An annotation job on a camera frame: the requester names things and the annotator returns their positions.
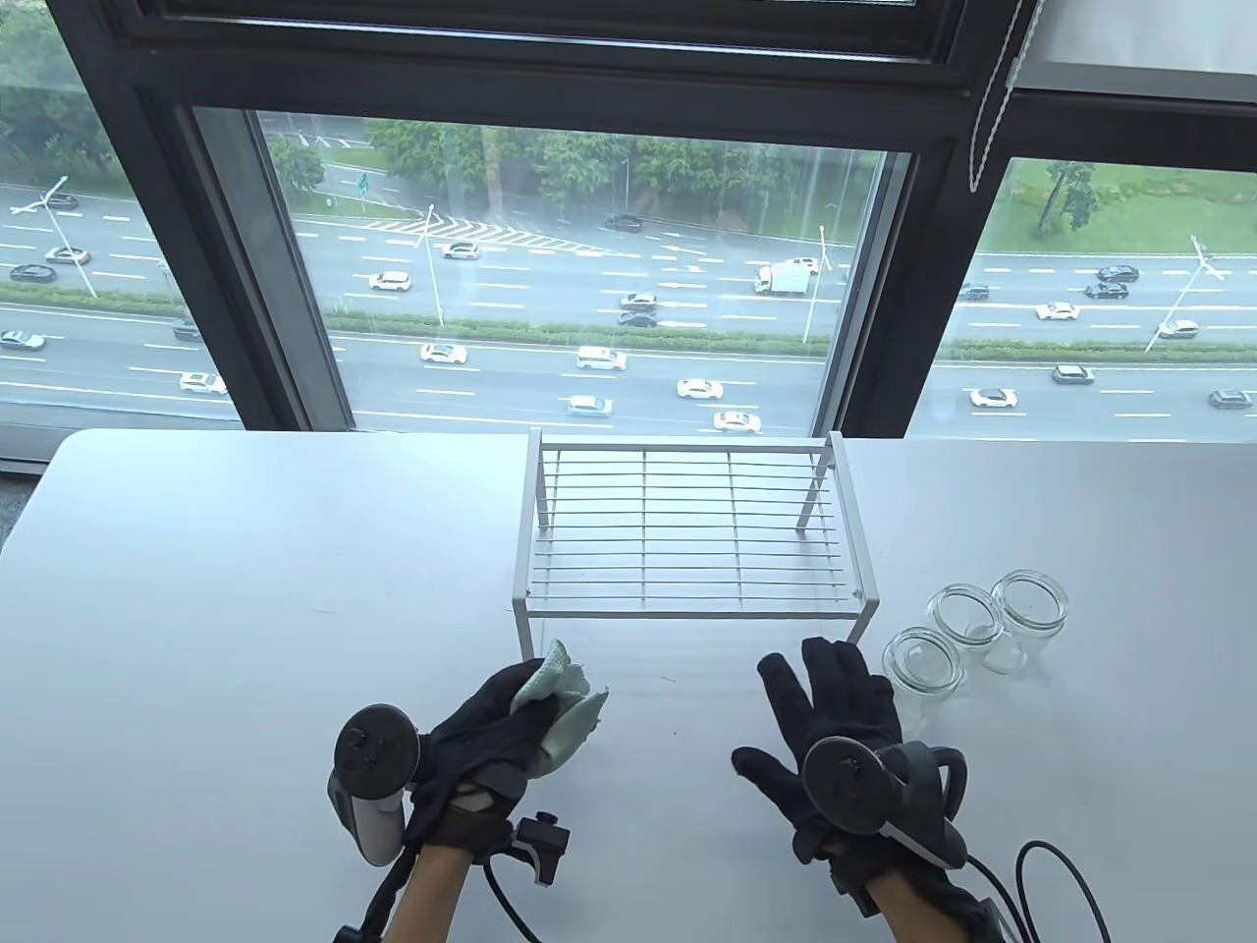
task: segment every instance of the jar rim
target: jar rim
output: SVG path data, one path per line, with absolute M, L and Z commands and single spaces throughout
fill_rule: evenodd
M 948 621 L 943 617 L 941 606 L 943 601 L 949 597 L 963 597 L 972 600 L 982 606 L 991 615 L 991 631 L 987 635 L 965 635 L 964 632 L 957 631 L 952 627 Z M 947 639 L 960 648 L 975 649 L 983 645 L 989 645 L 999 635 L 999 607 L 996 605 L 994 597 L 983 590 L 980 586 L 973 586 L 970 583 L 950 583 L 944 586 L 929 604 L 925 606 L 926 612 L 940 632 L 947 636 Z
M 905 641 L 920 641 L 936 648 L 947 660 L 947 680 L 941 684 L 928 684 L 900 665 L 899 659 L 895 656 L 895 650 Z M 881 668 L 887 676 L 892 675 L 894 680 L 916 694 L 941 694 L 954 690 L 964 678 L 964 669 L 960 665 L 960 653 L 957 648 L 947 636 L 923 625 L 914 625 L 895 632 L 895 636 L 886 642 L 886 648 L 881 653 Z
M 1029 583 L 1031 586 L 1037 586 L 1043 590 L 1052 601 L 1056 604 L 1057 614 L 1056 617 L 1047 621 L 1041 621 L 1032 619 L 1024 612 L 1019 611 L 1016 606 L 1008 602 L 1007 588 L 1011 583 Z M 1065 619 L 1070 615 L 1070 597 L 1065 595 L 1065 587 L 1061 586 L 1056 580 L 1050 577 L 1047 573 L 1042 573 L 1038 570 L 1013 570 L 996 583 L 991 592 L 996 604 L 999 606 L 1009 619 L 1012 619 L 1018 627 L 1029 631 L 1050 632 L 1058 630 L 1065 625 Z

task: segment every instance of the light green cloth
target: light green cloth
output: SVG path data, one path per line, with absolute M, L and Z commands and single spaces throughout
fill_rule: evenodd
M 510 713 L 529 700 L 542 700 L 551 694 L 558 697 L 558 718 L 542 739 L 541 751 L 528 768 L 530 780 L 548 776 L 558 769 L 577 751 L 598 725 L 598 714 L 607 699 L 607 692 L 590 693 L 590 681 L 581 665 L 572 659 L 558 639 L 551 642 L 546 661 L 529 678 L 510 702 Z

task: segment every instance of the car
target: car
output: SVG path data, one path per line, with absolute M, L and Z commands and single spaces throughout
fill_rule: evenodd
M 646 292 L 632 292 L 620 299 L 620 307 L 625 311 L 655 311 L 659 307 L 659 295 Z
M 178 389 L 184 392 L 204 392 L 226 396 L 228 385 L 217 373 L 184 373 L 178 378 Z
M 786 259 L 786 264 L 787 265 L 802 265 L 808 272 L 811 272 L 813 275 L 820 275 L 821 274 L 821 260 L 820 259 L 811 259 L 811 258 Z
M 0 347 L 20 347 L 24 351 L 41 351 L 48 338 L 29 331 L 5 331 L 0 334 Z
M 1079 308 L 1068 302 L 1050 302 L 1035 308 L 1040 321 L 1077 321 Z
M 606 400 L 601 396 L 568 396 L 567 411 L 578 412 L 582 416 L 610 416 L 615 400 Z
M 175 339 L 177 341 L 200 341 L 201 328 L 196 326 L 196 322 L 191 318 L 184 318 L 182 321 L 176 321 L 173 323 Z
M 425 343 L 419 348 L 419 358 L 430 363 L 466 363 L 468 348 L 456 343 Z
M 722 433 L 758 433 L 759 416 L 749 412 L 716 412 L 711 425 Z
M 14 282 L 35 282 L 36 284 L 47 285 L 57 280 L 57 269 L 48 265 L 26 263 L 25 265 L 14 265 L 9 269 L 9 278 Z
M 442 253 L 446 259 L 479 259 L 480 246 L 476 243 L 450 243 Z
M 1138 282 L 1141 274 L 1134 265 L 1105 265 L 1096 278 L 1101 282 Z
M 381 272 L 367 279 L 367 287 L 377 292 L 409 292 L 410 275 L 405 272 Z
M 1209 405 L 1216 410 L 1246 410 L 1252 407 L 1253 397 L 1243 390 L 1214 390 Z
M 58 265 L 87 265 L 92 262 L 92 253 L 87 249 L 75 249 L 73 245 L 59 245 L 44 253 L 44 262 L 55 262 Z
M 1065 385 L 1086 386 L 1096 381 L 1096 375 L 1090 367 L 1080 367 L 1077 363 L 1058 363 L 1052 370 L 1052 380 Z
M 681 380 L 676 395 L 685 400 L 723 400 L 724 386 L 714 380 Z
M 602 225 L 621 233 L 640 233 L 644 224 L 641 216 L 634 216 L 631 212 L 617 212 L 613 216 L 607 216 L 607 221 Z
M 622 311 L 618 321 L 620 327 L 659 327 L 655 316 L 644 311 Z
M 1121 282 L 1092 282 L 1082 289 L 1087 298 L 1125 298 L 1130 289 Z
M 991 297 L 991 285 L 983 284 L 982 282 L 965 282 L 960 285 L 960 294 L 957 295 L 958 302 L 984 302 Z
M 974 390 L 969 394 L 969 402 L 983 409 L 1011 410 L 1017 406 L 1017 394 L 1012 390 L 997 390 L 994 387 Z
M 1199 324 L 1194 321 L 1183 321 L 1180 318 L 1163 322 L 1156 328 L 1158 337 L 1165 337 L 1172 341 L 1182 341 L 1188 337 L 1195 337 L 1198 333 L 1200 333 Z

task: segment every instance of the white table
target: white table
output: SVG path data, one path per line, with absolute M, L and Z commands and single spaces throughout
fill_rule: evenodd
M 945 708 L 959 824 L 1011 880 L 1041 836 L 1115 939 L 1251 934 L 1248 717 L 1257 519 L 1244 446 L 848 443 L 882 606 L 1032 566 L 1072 616 L 1043 671 Z M 382 871 L 324 796 L 371 702 L 435 723 L 518 658 L 523 436 L 92 431 L 62 446 L 0 557 L 0 914 L 11 939 L 331 940 Z M 546 943 L 886 939 L 728 764 L 781 751 L 754 671 L 837 624 L 563 622 L 612 695 L 520 811 L 572 829 L 549 890 L 499 868 Z M 1048 943 L 1095 939 L 1029 868 Z M 970 886 L 980 888 L 974 879 Z M 470 881 L 455 940 L 514 940 Z

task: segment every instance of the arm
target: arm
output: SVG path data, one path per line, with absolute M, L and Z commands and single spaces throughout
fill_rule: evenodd
M 968 934 L 950 917 L 930 907 L 896 871 L 865 885 L 881 909 L 895 943 L 968 943 Z
M 470 851 L 425 845 L 383 943 L 445 943 L 469 870 Z

